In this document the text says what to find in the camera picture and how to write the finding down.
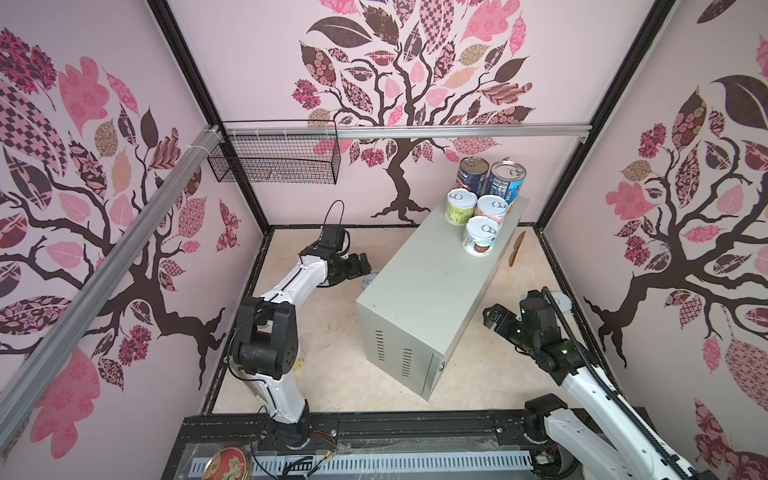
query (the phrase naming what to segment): pink leaf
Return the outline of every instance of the pink leaf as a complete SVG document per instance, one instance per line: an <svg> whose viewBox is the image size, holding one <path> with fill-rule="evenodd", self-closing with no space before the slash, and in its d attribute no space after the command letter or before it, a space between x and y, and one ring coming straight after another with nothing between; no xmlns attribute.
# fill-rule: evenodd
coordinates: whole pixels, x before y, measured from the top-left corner
<svg viewBox="0 0 768 480"><path fill-rule="evenodd" d="M438 88L436 90L432 90L427 94L427 105L430 107L438 107L443 100L445 100L445 96L448 94L448 91L444 88Z"/></svg>
<svg viewBox="0 0 768 480"><path fill-rule="evenodd" d="M61 201L61 208L64 209L64 213L73 222L85 222L91 215L91 206L76 195L61 192L58 199Z"/></svg>
<svg viewBox="0 0 768 480"><path fill-rule="evenodd" d="M413 68L411 68L411 74L409 75L412 84L419 84L424 81L424 67L422 62L417 61Z"/></svg>
<svg viewBox="0 0 768 480"><path fill-rule="evenodd" d="M605 203L616 205L614 214L621 215L622 220L640 218L656 207L645 200L643 187L640 184L630 185L627 182L619 183L618 191L608 192Z"/></svg>
<svg viewBox="0 0 768 480"><path fill-rule="evenodd" d="M190 240L181 246L181 249L187 253L195 253L200 248L200 244L194 240Z"/></svg>
<svg viewBox="0 0 768 480"><path fill-rule="evenodd" d="M386 82L384 82L384 95L386 95L387 98L394 98L399 94L400 85L398 85L396 81L387 77Z"/></svg>
<svg viewBox="0 0 768 480"><path fill-rule="evenodd" d="M702 225L701 227L692 228L686 233L683 233L683 237L686 237L694 243L703 243L717 237L717 234L721 231L722 230L719 227L715 227L714 225Z"/></svg>
<svg viewBox="0 0 768 480"><path fill-rule="evenodd" d="M476 37L491 41L493 35L504 33L509 28L507 18L520 8L520 0L508 0L502 7L502 0L485 0L475 10L467 23L462 40Z"/></svg>
<svg viewBox="0 0 768 480"><path fill-rule="evenodd" d="M515 25L512 27L512 35L509 38L509 51L511 51L513 57L523 46L526 31L525 21L523 21L523 16L520 15L518 19L515 20Z"/></svg>
<svg viewBox="0 0 768 480"><path fill-rule="evenodd" d="M119 196L112 206L109 207L109 218L115 225L120 227L128 227L134 221L134 208L125 194Z"/></svg>
<svg viewBox="0 0 768 480"><path fill-rule="evenodd" d="M717 199L717 210L729 215L736 215L744 205L744 190L741 185L727 190L724 194L720 195Z"/></svg>
<svg viewBox="0 0 768 480"><path fill-rule="evenodd" d="M66 73L58 72L58 87L61 100L82 135L85 122L107 117L103 107L109 100L109 90L98 84L98 66L95 61L80 57L80 68L82 73L71 65L66 66Z"/></svg>
<svg viewBox="0 0 768 480"><path fill-rule="evenodd" d="M397 122L400 121L400 118L402 118L402 105L399 105L395 107L395 110L392 110L392 113L389 114L389 120L386 122L386 124L396 125Z"/></svg>
<svg viewBox="0 0 768 480"><path fill-rule="evenodd" d="M717 370L717 367L720 366L720 344L717 343L717 338L713 336L704 342L704 345L701 347L701 352L704 357L704 362L710 367L710 373Z"/></svg>
<svg viewBox="0 0 768 480"><path fill-rule="evenodd" d="M53 261L64 268L75 268L83 258L83 247L75 242L59 242L45 248Z"/></svg>
<svg viewBox="0 0 768 480"><path fill-rule="evenodd" d="M768 275L768 247L763 247L757 251L755 268L763 275Z"/></svg>

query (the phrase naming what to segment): black wire basket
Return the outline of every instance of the black wire basket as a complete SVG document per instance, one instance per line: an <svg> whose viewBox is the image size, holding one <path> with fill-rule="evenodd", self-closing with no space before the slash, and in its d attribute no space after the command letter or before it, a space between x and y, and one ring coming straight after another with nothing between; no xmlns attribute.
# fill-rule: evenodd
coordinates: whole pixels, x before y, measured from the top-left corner
<svg viewBox="0 0 768 480"><path fill-rule="evenodd" d="M224 122L227 142L208 156L219 182L237 181L240 162L251 182L335 184L341 153L335 121L259 120Z"/></svg>

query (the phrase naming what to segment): cable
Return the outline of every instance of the cable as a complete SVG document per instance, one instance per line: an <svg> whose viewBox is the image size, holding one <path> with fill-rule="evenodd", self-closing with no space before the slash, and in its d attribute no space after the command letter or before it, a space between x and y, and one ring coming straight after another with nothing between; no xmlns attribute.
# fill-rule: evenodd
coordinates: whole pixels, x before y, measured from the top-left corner
<svg viewBox="0 0 768 480"><path fill-rule="evenodd" d="M674 470L674 472L677 473L677 476L683 480L696 478L696 471L694 470L691 475L687 475L682 467L677 464L677 461L672 458L672 455L670 455L664 446L661 445L658 440L656 440L656 437L650 433L643 421L640 420L637 415L635 415L634 411L627 405L627 403L624 402L619 393L603 381L603 379L598 375L598 371L594 369L594 366L592 366L592 362L590 362L589 358L587 357L587 353L584 351L584 347L576 340L576 336L574 335L573 330L571 330L571 326L568 325L568 322L565 320L563 312L560 311L560 307L554 300L554 297L549 291L549 288L545 286L541 288L541 292L547 297L547 301L550 303L550 305L554 307L555 314L558 316L560 323L562 323L563 329L568 334L568 338L570 339L571 343L574 344L576 352L581 357L581 361L586 365L587 371L590 373L590 375L592 375L592 378L595 382L597 382L600 388L603 389L605 394L608 395L608 398L616 402L616 405L618 405L619 409L621 409L621 411L632 421L637 429L640 430L643 436L645 436L645 438L654 446L654 449L656 449L659 455L661 455L664 461Z"/></svg>

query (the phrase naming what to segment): patterned leaf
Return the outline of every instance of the patterned leaf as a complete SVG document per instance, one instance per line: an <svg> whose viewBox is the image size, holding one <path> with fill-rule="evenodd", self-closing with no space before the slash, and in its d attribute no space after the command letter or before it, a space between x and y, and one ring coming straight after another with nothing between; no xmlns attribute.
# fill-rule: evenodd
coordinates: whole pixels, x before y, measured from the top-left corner
<svg viewBox="0 0 768 480"><path fill-rule="evenodd" d="M713 0L712 3L710 3L710 6L702 12L699 19L696 20L696 23L704 23L713 18L717 18L735 2L736 0Z"/></svg>
<svg viewBox="0 0 768 480"><path fill-rule="evenodd" d="M402 48L402 60L411 61L419 56L422 50L422 36L419 35L419 24L413 25L413 30L406 39L406 46Z"/></svg>
<svg viewBox="0 0 768 480"><path fill-rule="evenodd" d="M768 410L768 355L754 345L733 339L725 363L742 391Z"/></svg>
<svg viewBox="0 0 768 480"><path fill-rule="evenodd" d="M458 62L462 65L473 65L477 60L480 60L482 55L488 50L490 45L483 45L482 43L476 43L469 45L464 49L461 56L458 57Z"/></svg>
<svg viewBox="0 0 768 480"><path fill-rule="evenodd" d="M680 328L683 328L691 320L698 317L701 314L702 308L701 298L698 295L683 303L680 307Z"/></svg>
<svg viewBox="0 0 768 480"><path fill-rule="evenodd" d="M705 160L707 161L709 168L713 168L714 170L726 170L727 168L730 168L730 157L724 148L708 141L705 141L704 143L707 144L707 156L705 157Z"/></svg>
<svg viewBox="0 0 768 480"><path fill-rule="evenodd" d="M179 235L192 238L200 231L205 218L205 200L203 198L191 198L179 213Z"/></svg>
<svg viewBox="0 0 768 480"><path fill-rule="evenodd" d="M744 318L756 325L768 327L768 308L753 308L744 315Z"/></svg>
<svg viewBox="0 0 768 480"><path fill-rule="evenodd" d="M680 208L685 207L693 200L696 191L699 189L699 159L697 155L698 145L693 148L686 159L680 165L675 177L674 187L677 192L677 199L680 201Z"/></svg>
<svg viewBox="0 0 768 480"><path fill-rule="evenodd" d="M717 370L717 367L720 366L721 353L720 344L717 342L716 337L713 336L704 342L704 345L701 347L701 353L704 357L704 362L710 368L710 373Z"/></svg>
<svg viewBox="0 0 768 480"><path fill-rule="evenodd" d="M488 52L488 54L485 56L485 71L490 71L496 66L498 61L502 59L502 55L504 54L504 49L506 47L507 43L505 42L503 45L493 48Z"/></svg>
<svg viewBox="0 0 768 480"><path fill-rule="evenodd" d="M357 81L366 81L373 77L373 72L369 68L365 67L345 68L344 71L352 75L352 78Z"/></svg>
<svg viewBox="0 0 768 480"><path fill-rule="evenodd" d="M109 349L112 348L113 345L114 335L112 332L109 332L107 335L104 335L101 340L98 341L94 352L91 354L91 358L94 358L96 355L102 355L106 352L109 352Z"/></svg>
<svg viewBox="0 0 768 480"><path fill-rule="evenodd" d="M5 162L11 171L11 178L16 184L18 191L24 198L32 202L40 210L45 210L51 204L51 182L37 168L27 165L18 158L12 157L3 147Z"/></svg>
<svg viewBox="0 0 768 480"><path fill-rule="evenodd" d="M733 272L735 269L739 268L742 263L746 262L751 256L752 254L733 255L731 253L721 255L720 257L717 258L717 260L715 260L715 264L712 267L712 271L716 275L720 275L721 273Z"/></svg>
<svg viewBox="0 0 768 480"><path fill-rule="evenodd" d="M374 35L390 45L397 45L399 29L395 19L389 13L385 12L383 8L369 7L363 4L362 15L366 18L366 23L373 30Z"/></svg>
<svg viewBox="0 0 768 480"><path fill-rule="evenodd" d="M116 194L127 189L131 185L131 164L128 163L128 156L125 149L114 156L114 164L110 171L112 177L112 188Z"/></svg>
<svg viewBox="0 0 768 480"><path fill-rule="evenodd" d="M512 26L512 34L509 37L509 51L514 57L515 54L522 48L523 42L525 42L525 32L528 29L525 27L525 21L523 16L520 15L515 24Z"/></svg>
<svg viewBox="0 0 768 480"><path fill-rule="evenodd" d="M118 151L118 133L114 130L114 119L96 127L94 145L102 157L111 157Z"/></svg>
<svg viewBox="0 0 768 480"><path fill-rule="evenodd" d="M19 245L27 235L27 227L27 217L24 214L0 219L0 248Z"/></svg>
<svg viewBox="0 0 768 480"><path fill-rule="evenodd" d="M514 104L520 98L520 95L530 91L532 88L532 83L527 83L522 87L519 87L518 84L510 85L504 83L486 88L485 90L480 90L480 92L494 105L501 105Z"/></svg>
<svg viewBox="0 0 768 480"><path fill-rule="evenodd" d="M346 17L323 18L315 22L306 32L310 33L312 30L319 31L343 48L359 47L372 40L371 35L362 26Z"/></svg>
<svg viewBox="0 0 768 480"><path fill-rule="evenodd" d="M639 220L632 220L631 222L626 223L621 230L619 230L619 233L616 233L616 237L629 237L631 234L634 233L635 230L640 226L641 222Z"/></svg>
<svg viewBox="0 0 768 480"><path fill-rule="evenodd" d="M69 153L80 178L85 182L86 187L103 200L107 191L107 176L104 174L104 168L91 152L85 150L85 147L72 140L72 137L69 137L69 140Z"/></svg>
<svg viewBox="0 0 768 480"><path fill-rule="evenodd" d="M629 181L643 181L651 173L650 163L647 160L636 160L627 165L627 168L624 168L621 173Z"/></svg>
<svg viewBox="0 0 768 480"><path fill-rule="evenodd" d="M669 294L667 300L664 302L664 306L680 306L688 300L691 293L688 290L675 290Z"/></svg>
<svg viewBox="0 0 768 480"><path fill-rule="evenodd" d="M101 357L98 360L98 375L110 385L123 389L123 367L119 362Z"/></svg>
<svg viewBox="0 0 768 480"><path fill-rule="evenodd" d="M67 154L51 122L35 104L2 79L0 124L6 126L3 129L2 142L9 148L40 160L57 174L66 173Z"/></svg>
<svg viewBox="0 0 768 480"><path fill-rule="evenodd" d="M386 159L389 160L394 154L397 153L397 143L390 139L386 142Z"/></svg>
<svg viewBox="0 0 768 480"><path fill-rule="evenodd" d="M0 333L27 335L56 323L70 301L59 296L36 296L0 309Z"/></svg>
<svg viewBox="0 0 768 480"><path fill-rule="evenodd" d="M370 57L373 63L385 67L391 64L395 60L395 54L387 50L376 50L371 53L366 53L366 57Z"/></svg>
<svg viewBox="0 0 768 480"><path fill-rule="evenodd" d="M525 61L525 58L513 58L510 61L507 61L504 63L501 67L498 68L496 71L496 76L493 77L495 81L498 83L504 83L505 81L508 81L510 78L514 77L519 71L520 68L523 66L523 62Z"/></svg>
<svg viewBox="0 0 768 480"><path fill-rule="evenodd" d="M744 190L741 184L736 185L717 199L717 210L729 215L736 215L744 205Z"/></svg>
<svg viewBox="0 0 768 480"><path fill-rule="evenodd" d="M453 147L460 154L474 155L488 150L499 143L490 137L463 137L453 141Z"/></svg>
<svg viewBox="0 0 768 480"><path fill-rule="evenodd" d="M751 141L744 141L744 161L752 170L768 170L768 147Z"/></svg>
<svg viewBox="0 0 768 480"><path fill-rule="evenodd" d="M453 40L443 45L440 55L435 61L435 81L444 78L453 68L453 62L456 60L456 46Z"/></svg>
<svg viewBox="0 0 768 480"><path fill-rule="evenodd" d="M373 103L371 103L371 97L369 97L366 92L362 91L362 89L357 85L349 83L345 78L342 78L341 82L344 85L344 94L346 94L346 97L349 99L352 105L362 111L366 111L368 113L373 112Z"/></svg>
<svg viewBox="0 0 768 480"><path fill-rule="evenodd" d="M22 268L18 262L0 265L0 298L12 292L22 280Z"/></svg>

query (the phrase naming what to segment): round tin lid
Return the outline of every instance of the round tin lid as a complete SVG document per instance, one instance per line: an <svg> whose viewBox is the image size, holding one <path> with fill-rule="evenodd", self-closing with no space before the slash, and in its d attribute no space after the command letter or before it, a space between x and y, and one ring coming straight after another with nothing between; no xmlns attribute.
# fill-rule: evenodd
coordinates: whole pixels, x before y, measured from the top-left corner
<svg viewBox="0 0 768 480"><path fill-rule="evenodd" d="M483 195L478 199L478 207L480 207L483 213L502 215L507 213L509 204L498 195Z"/></svg>
<svg viewBox="0 0 768 480"><path fill-rule="evenodd" d="M454 207L470 208L478 203L478 196L465 188L454 188L448 193L448 201Z"/></svg>
<svg viewBox="0 0 768 480"><path fill-rule="evenodd" d="M474 238L493 238L500 229L498 222L482 215L472 217L467 222L467 231Z"/></svg>

